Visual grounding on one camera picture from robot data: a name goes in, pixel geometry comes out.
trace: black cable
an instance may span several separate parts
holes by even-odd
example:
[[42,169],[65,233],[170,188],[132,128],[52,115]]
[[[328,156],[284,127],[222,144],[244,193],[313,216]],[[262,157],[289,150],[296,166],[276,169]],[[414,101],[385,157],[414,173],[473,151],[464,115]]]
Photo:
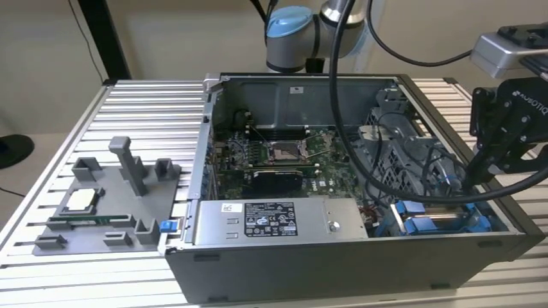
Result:
[[497,189],[494,191],[484,192],[476,195],[468,196],[454,196],[454,197],[437,197],[437,196],[418,196],[416,194],[410,194],[408,192],[400,191],[381,183],[376,178],[374,175],[366,170],[361,161],[353,151],[352,144],[348,141],[346,134],[344,132],[344,125],[342,125],[342,118],[341,118],[341,111],[338,108],[338,91],[336,86],[336,72],[338,68],[338,53],[341,48],[341,39],[344,33],[344,25],[348,20],[348,16],[350,14],[352,6],[354,0],[348,0],[344,6],[344,12],[341,18],[338,19],[338,23],[336,26],[334,36],[333,36],[333,45],[332,45],[332,57],[329,62],[329,99],[330,99],[330,106],[332,106],[332,114],[334,119],[334,127],[336,131],[338,132],[338,137],[341,139],[341,143],[344,146],[344,150],[346,152],[348,157],[350,158],[350,162],[356,166],[357,172],[364,176],[366,180],[369,180],[370,184],[381,190],[384,193],[397,197],[400,200],[409,200],[422,203],[437,203],[437,204],[462,204],[462,203],[474,203],[480,201],[492,200],[516,192],[525,190],[526,188],[532,187],[533,185],[538,184],[542,180],[548,178],[548,167],[542,170],[536,172],[532,176],[526,179],[518,181],[517,183]]
[[257,10],[260,19],[262,22],[266,22],[266,14],[264,13],[262,6],[260,5],[258,0],[249,0],[250,4],[253,4],[254,9]]
[[8,194],[14,194],[16,196],[20,196],[20,197],[25,197],[24,194],[20,194],[18,192],[10,191],[9,189],[4,189],[1,187],[0,187],[0,191],[4,191]]
[[450,63],[464,59],[466,56],[469,56],[472,54],[472,50],[468,50],[466,52],[461,53],[460,55],[454,56],[453,58],[449,58],[449,59],[438,61],[438,62],[422,62],[422,61],[409,59],[406,56],[400,55],[397,52],[394,52],[394,50],[390,47],[388,47],[388,45],[385,45],[385,43],[382,42],[382,40],[380,39],[380,37],[377,35],[377,32],[373,29],[373,25],[372,25],[372,4],[373,4],[373,0],[370,0],[366,3],[366,27],[369,28],[369,32],[370,32],[370,35],[373,36],[374,42],[377,42],[377,44],[385,50],[385,52],[388,52],[398,60],[401,60],[401,61],[404,61],[409,64],[422,66],[422,67],[436,67],[436,66],[442,66],[442,65],[450,64]]
[[[374,151],[374,158],[373,158],[373,162],[372,162],[372,173],[374,173],[374,170],[376,170],[376,168],[377,168],[377,166],[378,166],[378,161],[380,161],[380,155],[381,155],[381,149],[382,149],[382,136],[381,136],[381,134],[380,134],[380,129],[378,129],[378,125],[377,125],[377,149],[376,149],[376,151]],[[373,200],[373,202],[376,203],[376,204],[378,204],[381,207],[384,207],[385,209],[388,208],[388,205],[382,202],[382,201],[380,201],[380,191],[378,191],[378,196],[374,196],[372,193],[370,193],[370,190],[369,190],[369,182],[366,181],[366,179],[365,179],[365,183],[364,183],[364,186],[365,186],[365,194],[366,194],[366,196],[370,198],[370,200]]]
[[90,57],[90,59],[92,59],[92,63],[93,63],[93,66],[94,66],[94,70],[97,71],[98,78],[101,79],[100,82],[102,83],[104,78],[102,78],[101,71],[98,70],[97,63],[94,63],[93,53],[92,53],[92,47],[89,46],[89,40],[88,40],[88,38],[85,37],[84,30],[82,30],[82,27],[81,27],[81,25],[80,25],[80,21],[77,20],[74,8],[73,8],[73,6],[72,6],[72,2],[70,2],[70,0],[66,0],[66,2],[68,2],[68,5],[69,5],[69,7],[70,7],[72,16],[74,17],[74,21],[76,21],[76,24],[77,24],[77,28],[80,29],[80,33],[82,34],[82,37],[84,37],[84,40],[85,40],[85,45],[88,45],[89,57]]
[[422,195],[424,196],[426,195],[426,190],[428,190],[428,188],[426,188],[426,186],[428,186],[426,176],[428,176],[428,171],[429,171],[429,165],[433,163],[433,160],[432,160],[432,155],[433,154],[434,154],[434,147],[430,147],[428,149],[428,154],[426,154],[426,163],[422,166],[422,172],[421,172],[421,175],[420,175],[420,181],[422,183]]
[[277,0],[269,0],[268,7],[266,7],[266,17],[265,17],[266,20],[264,21],[264,45],[266,45],[268,24],[270,21],[272,11],[274,10],[276,5],[277,5]]

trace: aluminum table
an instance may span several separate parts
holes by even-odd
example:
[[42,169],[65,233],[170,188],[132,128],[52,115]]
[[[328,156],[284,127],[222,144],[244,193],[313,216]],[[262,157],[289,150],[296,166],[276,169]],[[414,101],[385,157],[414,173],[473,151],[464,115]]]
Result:
[[[416,79],[469,146],[470,95],[444,79]],[[130,149],[145,163],[169,157],[182,166],[172,217],[185,215],[185,199],[202,118],[201,81],[120,81],[104,86],[68,135],[26,198],[0,233],[0,305],[16,307],[196,307],[186,303],[158,252],[86,255],[32,255],[33,240],[44,231],[73,176],[77,157],[93,156],[116,165],[108,151],[114,135],[132,138]],[[528,175],[496,178],[510,185]],[[548,180],[513,195],[548,234]],[[176,234],[165,235],[166,242]],[[513,262],[488,266],[457,290],[350,298],[298,300],[232,307],[548,307],[548,240]]]

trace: floor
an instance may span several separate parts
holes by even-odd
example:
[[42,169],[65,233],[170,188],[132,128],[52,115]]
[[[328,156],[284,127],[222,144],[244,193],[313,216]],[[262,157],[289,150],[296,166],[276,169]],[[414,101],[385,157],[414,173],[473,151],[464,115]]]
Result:
[[[26,194],[36,182],[45,165],[56,153],[66,134],[48,133],[28,135],[34,141],[34,151],[30,156],[14,166],[0,170],[0,187]],[[22,201],[20,196],[0,191],[0,229]]]

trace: power supply label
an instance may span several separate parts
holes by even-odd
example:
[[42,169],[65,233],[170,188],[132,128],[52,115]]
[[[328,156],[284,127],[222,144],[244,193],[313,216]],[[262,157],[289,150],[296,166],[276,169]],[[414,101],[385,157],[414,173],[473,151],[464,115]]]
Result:
[[293,202],[258,202],[245,204],[245,235],[296,236],[297,217]]

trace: motherboard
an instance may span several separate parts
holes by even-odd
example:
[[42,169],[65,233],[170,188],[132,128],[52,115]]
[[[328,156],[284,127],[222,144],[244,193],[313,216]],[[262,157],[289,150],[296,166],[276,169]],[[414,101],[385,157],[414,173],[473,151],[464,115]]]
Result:
[[362,189],[334,129],[230,132],[214,142],[220,200],[354,198]]

